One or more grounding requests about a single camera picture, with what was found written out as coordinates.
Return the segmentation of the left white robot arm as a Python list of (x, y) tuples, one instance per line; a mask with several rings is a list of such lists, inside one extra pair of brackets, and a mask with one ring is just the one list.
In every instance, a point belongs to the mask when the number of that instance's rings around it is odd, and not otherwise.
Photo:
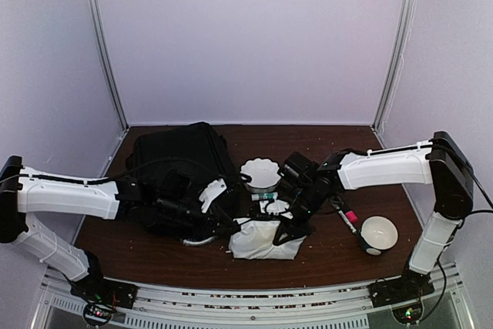
[(10, 156), (1, 170), (1, 242), (20, 243), (94, 301), (111, 293), (99, 259), (71, 246), (35, 218), (72, 213), (141, 223), (154, 233), (203, 242), (239, 230), (237, 175), (173, 158), (144, 163), (118, 176), (90, 179), (43, 173)]

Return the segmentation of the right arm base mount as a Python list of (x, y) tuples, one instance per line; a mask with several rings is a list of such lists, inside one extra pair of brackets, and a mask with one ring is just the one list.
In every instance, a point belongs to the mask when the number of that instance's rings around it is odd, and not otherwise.
[(424, 316), (423, 298), (435, 292), (434, 285), (426, 280), (396, 277), (378, 279), (368, 286), (373, 308), (390, 307), (399, 324), (411, 326)]

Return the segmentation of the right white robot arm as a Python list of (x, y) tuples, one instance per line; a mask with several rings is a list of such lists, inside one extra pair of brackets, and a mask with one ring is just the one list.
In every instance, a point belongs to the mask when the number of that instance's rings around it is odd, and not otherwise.
[(395, 282), (395, 293), (405, 300), (424, 287), (461, 223), (473, 214), (474, 191), (485, 190), (463, 152), (444, 131), (427, 141), (393, 149), (342, 149), (322, 163), (294, 152), (278, 173), (298, 191), (289, 208), (295, 227), (305, 226), (322, 203), (338, 200), (344, 191), (408, 183), (431, 185), (434, 209)]

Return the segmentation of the grey cloth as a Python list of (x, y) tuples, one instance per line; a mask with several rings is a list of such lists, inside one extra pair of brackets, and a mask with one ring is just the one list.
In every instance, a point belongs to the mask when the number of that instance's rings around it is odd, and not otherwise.
[(246, 260), (293, 260), (305, 237), (283, 243), (273, 244), (280, 222), (277, 220), (248, 220), (245, 217), (235, 219), (240, 231), (230, 236), (229, 251), (235, 259)]

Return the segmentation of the black student backpack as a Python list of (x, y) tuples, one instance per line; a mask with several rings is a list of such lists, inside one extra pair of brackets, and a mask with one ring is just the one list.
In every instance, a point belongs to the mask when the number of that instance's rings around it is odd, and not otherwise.
[[(238, 196), (240, 205), (239, 171), (230, 158), (226, 140), (208, 123), (139, 136), (126, 159), (126, 169), (138, 180), (143, 198), (150, 204), (149, 210), (132, 208), (129, 212), (145, 229), (146, 220), (156, 210), (157, 200), (166, 199), (163, 183), (168, 172), (181, 173), (205, 184), (223, 178), (227, 189), (222, 195)], [(206, 243), (213, 238), (180, 239)]]

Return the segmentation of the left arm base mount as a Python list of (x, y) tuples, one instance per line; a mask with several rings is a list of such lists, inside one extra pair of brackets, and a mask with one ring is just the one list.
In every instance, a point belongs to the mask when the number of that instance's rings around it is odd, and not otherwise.
[(70, 293), (82, 298), (86, 305), (82, 318), (90, 327), (102, 327), (120, 315), (119, 309), (132, 309), (137, 297), (135, 284), (103, 279), (102, 285), (68, 280)]

